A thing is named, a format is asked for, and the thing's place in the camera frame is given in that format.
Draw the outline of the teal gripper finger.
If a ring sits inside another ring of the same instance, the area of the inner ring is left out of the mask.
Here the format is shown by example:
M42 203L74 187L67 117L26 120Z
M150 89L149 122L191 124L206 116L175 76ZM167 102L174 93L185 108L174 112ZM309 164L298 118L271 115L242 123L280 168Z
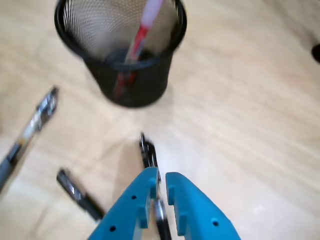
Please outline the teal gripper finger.
M88 237L90 240L140 240L148 228L151 200L157 198L159 170L144 169L126 188Z
M177 235L186 240L239 240L232 222L193 182L178 172L165 175L167 202L174 207Z

